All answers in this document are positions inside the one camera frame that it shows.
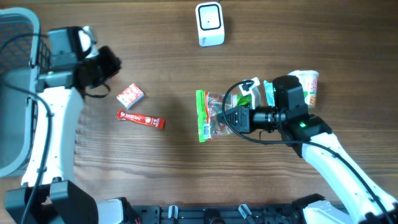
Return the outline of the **small red white carton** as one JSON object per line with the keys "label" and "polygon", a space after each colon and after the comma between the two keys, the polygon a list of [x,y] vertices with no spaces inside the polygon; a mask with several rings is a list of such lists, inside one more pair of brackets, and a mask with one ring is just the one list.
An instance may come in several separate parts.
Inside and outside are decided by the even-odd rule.
{"label": "small red white carton", "polygon": [[123,90],[116,99],[126,108],[129,109],[145,96],[144,92],[135,84],[130,84]]}

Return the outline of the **green snack bag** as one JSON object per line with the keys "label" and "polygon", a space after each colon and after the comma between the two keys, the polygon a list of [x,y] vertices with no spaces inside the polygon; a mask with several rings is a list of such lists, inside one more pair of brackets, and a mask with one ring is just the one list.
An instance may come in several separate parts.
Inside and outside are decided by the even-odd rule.
{"label": "green snack bag", "polygon": [[203,143],[232,134],[232,130],[226,124],[220,123],[217,118],[222,113],[224,95],[197,90],[195,96],[199,142]]}

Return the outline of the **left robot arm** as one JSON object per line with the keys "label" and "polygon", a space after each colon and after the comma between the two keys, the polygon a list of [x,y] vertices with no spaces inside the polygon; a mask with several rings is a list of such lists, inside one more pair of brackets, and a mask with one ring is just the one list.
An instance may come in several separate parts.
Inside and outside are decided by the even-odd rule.
{"label": "left robot arm", "polygon": [[21,187],[8,190],[5,208],[16,223],[140,223],[124,197],[96,201],[77,186],[75,132],[87,88],[103,86],[121,68],[107,46],[97,48],[88,27],[48,31],[49,65],[30,95],[37,102],[32,154]]}

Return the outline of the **instant noodle cup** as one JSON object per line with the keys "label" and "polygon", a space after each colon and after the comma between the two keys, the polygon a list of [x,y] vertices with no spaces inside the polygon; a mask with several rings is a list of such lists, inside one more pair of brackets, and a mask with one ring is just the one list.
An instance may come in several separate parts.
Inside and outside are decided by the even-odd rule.
{"label": "instant noodle cup", "polygon": [[299,79],[303,87],[304,100],[308,108],[313,109],[316,105],[319,73],[314,70],[295,70],[290,72],[289,76]]}

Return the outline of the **red coffee stick sachet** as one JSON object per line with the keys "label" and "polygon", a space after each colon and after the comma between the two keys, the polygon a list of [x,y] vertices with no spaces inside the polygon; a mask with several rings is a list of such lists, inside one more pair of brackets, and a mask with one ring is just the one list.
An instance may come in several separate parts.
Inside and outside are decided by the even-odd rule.
{"label": "red coffee stick sachet", "polygon": [[145,126],[151,126],[157,129],[163,129],[165,126],[165,119],[148,116],[144,114],[127,113],[123,110],[119,110],[116,119],[130,121]]}

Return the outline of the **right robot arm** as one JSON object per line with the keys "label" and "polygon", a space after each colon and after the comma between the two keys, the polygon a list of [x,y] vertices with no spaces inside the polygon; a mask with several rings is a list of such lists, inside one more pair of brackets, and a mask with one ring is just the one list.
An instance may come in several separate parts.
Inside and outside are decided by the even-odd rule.
{"label": "right robot arm", "polygon": [[275,106],[223,108],[218,120],[237,136],[254,142],[248,134],[277,130],[278,144],[291,147],[316,169],[345,206],[341,211],[324,197],[313,194],[296,200],[300,223],[397,223],[397,199],[386,193],[343,149],[329,125],[309,114],[303,87],[294,76],[273,80]]}

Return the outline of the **light blue clear packet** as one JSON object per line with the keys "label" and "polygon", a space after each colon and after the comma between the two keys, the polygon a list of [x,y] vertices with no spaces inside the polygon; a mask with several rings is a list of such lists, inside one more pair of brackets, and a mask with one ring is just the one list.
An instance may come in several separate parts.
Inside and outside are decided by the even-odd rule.
{"label": "light blue clear packet", "polygon": [[269,106],[275,106],[274,87],[272,82],[264,80],[264,89],[265,89],[267,104]]}

